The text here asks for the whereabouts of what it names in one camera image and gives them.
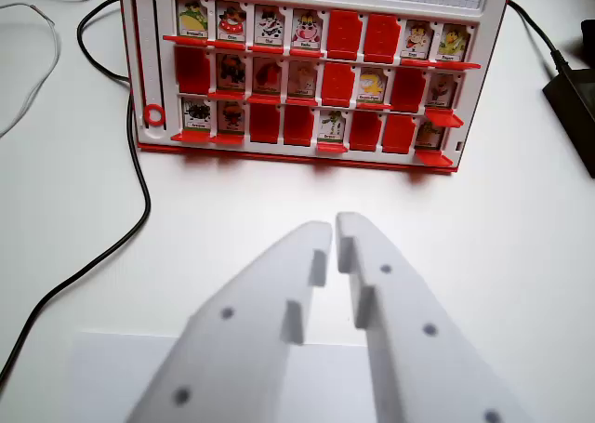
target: character card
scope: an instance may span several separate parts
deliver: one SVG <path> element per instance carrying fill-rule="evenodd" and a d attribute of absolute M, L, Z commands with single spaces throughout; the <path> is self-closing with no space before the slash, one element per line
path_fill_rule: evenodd
<path fill-rule="evenodd" d="M 243 135 L 244 119 L 244 109 L 239 102 L 227 100 L 218 102 L 217 126 L 219 133 Z"/>
<path fill-rule="evenodd" d="M 217 2 L 217 39 L 245 42 L 245 12 L 237 2 Z"/>
<path fill-rule="evenodd" d="M 416 149 L 437 151 L 443 142 L 444 127 L 436 127 L 431 121 L 426 120 L 417 132 Z"/>
<path fill-rule="evenodd" d="M 235 54 L 217 54 L 217 88 L 245 90 L 245 63 Z"/>
<path fill-rule="evenodd" d="M 358 85 L 357 100 L 381 104 L 387 87 L 387 76 L 380 68 L 362 68 Z"/>
<path fill-rule="evenodd" d="M 326 142 L 343 142 L 345 123 L 345 118 L 339 110 L 321 110 L 318 140 Z"/>
<path fill-rule="evenodd" d="M 283 46 L 284 17 L 278 7 L 256 5 L 254 10 L 254 43 Z"/>
<path fill-rule="evenodd" d="M 177 0 L 178 34 L 207 38 L 208 16 L 201 0 Z"/>
<path fill-rule="evenodd" d="M 430 79 L 430 90 L 426 98 L 428 107 L 450 108 L 456 91 L 455 77 L 452 74 L 435 73 Z"/>
<path fill-rule="evenodd" d="M 408 20 L 405 25 L 405 48 L 402 58 L 427 59 L 433 30 L 427 21 Z"/>
<path fill-rule="evenodd" d="M 254 58 L 252 91 L 267 95 L 281 93 L 281 67 L 271 58 Z"/>
<path fill-rule="evenodd" d="M 468 42 L 469 34 L 466 26 L 445 24 L 436 60 L 462 61 Z"/>
<path fill-rule="evenodd" d="M 294 9 L 291 46 L 295 48 L 320 49 L 323 38 L 323 21 L 316 11 Z"/>
<path fill-rule="evenodd" d="M 296 98 L 314 98 L 318 72 L 313 62 L 292 60 L 289 62 L 289 80 L 287 96 Z"/>
<path fill-rule="evenodd" d="M 211 108 L 202 99 L 182 98 L 182 116 L 185 130 L 210 132 Z"/>

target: white tabletop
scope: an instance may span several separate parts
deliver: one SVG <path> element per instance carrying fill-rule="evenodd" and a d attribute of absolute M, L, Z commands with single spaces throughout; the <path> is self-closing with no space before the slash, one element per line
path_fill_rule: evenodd
<path fill-rule="evenodd" d="M 143 202 L 126 147 L 126 89 L 75 38 L 102 0 L 24 1 L 57 24 L 58 67 L 0 140 L 0 363 L 37 300 L 121 237 Z M 515 0 L 573 68 L 593 0 Z M 0 11 L 0 124 L 52 58 L 32 11 Z M 97 59 L 126 73 L 119 8 L 91 26 Z M 177 335 L 244 265 L 299 224 L 367 215 L 418 269 L 485 360 L 541 422 L 592 420 L 595 181 L 541 89 L 553 71 L 506 13 L 460 170 L 452 176 L 142 152 L 153 199 L 129 245 L 47 307 L 0 402 L 0 421 L 61 422 L 77 332 Z M 364 344 L 332 263 L 309 340 Z"/>

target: power adapter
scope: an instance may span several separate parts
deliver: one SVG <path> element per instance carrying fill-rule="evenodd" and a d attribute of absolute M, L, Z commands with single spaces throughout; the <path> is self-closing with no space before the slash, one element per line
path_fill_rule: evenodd
<path fill-rule="evenodd" d="M 595 178 L 595 70 L 571 70 L 560 51 L 552 51 L 558 75 L 543 89 L 568 138 Z"/>

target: cartoon dog card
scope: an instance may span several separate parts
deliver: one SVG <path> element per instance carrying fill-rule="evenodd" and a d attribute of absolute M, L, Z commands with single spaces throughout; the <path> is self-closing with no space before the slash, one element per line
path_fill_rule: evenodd
<path fill-rule="evenodd" d="M 291 46 L 320 49 L 323 36 L 323 21 L 316 16 L 316 11 L 294 9 L 293 29 Z"/>
<path fill-rule="evenodd" d="M 316 66 L 313 62 L 292 60 L 289 62 L 287 96 L 314 98 L 316 93 Z"/>
<path fill-rule="evenodd" d="M 243 135 L 244 119 L 244 109 L 239 102 L 218 102 L 217 129 L 219 133 Z"/>
<path fill-rule="evenodd" d="M 245 63 L 235 54 L 217 54 L 217 88 L 245 90 Z"/>
<path fill-rule="evenodd" d="M 281 93 L 281 67 L 275 59 L 254 58 L 252 91 L 268 95 Z"/>
<path fill-rule="evenodd" d="M 318 140 L 326 142 L 343 142 L 345 122 L 345 118 L 339 110 L 321 110 Z"/>
<path fill-rule="evenodd" d="M 462 61 L 465 57 L 468 41 L 467 27 L 445 24 L 436 60 Z"/>
<path fill-rule="evenodd" d="M 449 108 L 453 104 L 455 88 L 455 77 L 452 74 L 435 73 L 430 79 L 426 105 Z"/>
<path fill-rule="evenodd" d="M 178 0 L 178 33 L 207 38 L 208 17 L 200 0 Z"/>
<path fill-rule="evenodd" d="M 444 127 L 436 127 L 431 121 L 421 125 L 416 137 L 416 149 L 437 151 L 443 142 Z"/>
<path fill-rule="evenodd" d="M 433 30 L 427 21 L 408 20 L 405 26 L 405 48 L 402 58 L 427 59 Z"/>
<path fill-rule="evenodd" d="M 284 22 L 278 7 L 257 5 L 254 12 L 254 43 L 283 46 Z"/>
<path fill-rule="evenodd" d="M 382 69 L 362 68 L 357 100 L 381 104 L 384 101 L 384 90 L 387 87 L 387 77 Z"/>
<path fill-rule="evenodd" d="M 211 108 L 202 99 L 182 98 L 184 129 L 211 130 Z"/>
<path fill-rule="evenodd" d="M 237 2 L 217 2 L 217 39 L 245 42 L 245 12 Z"/>

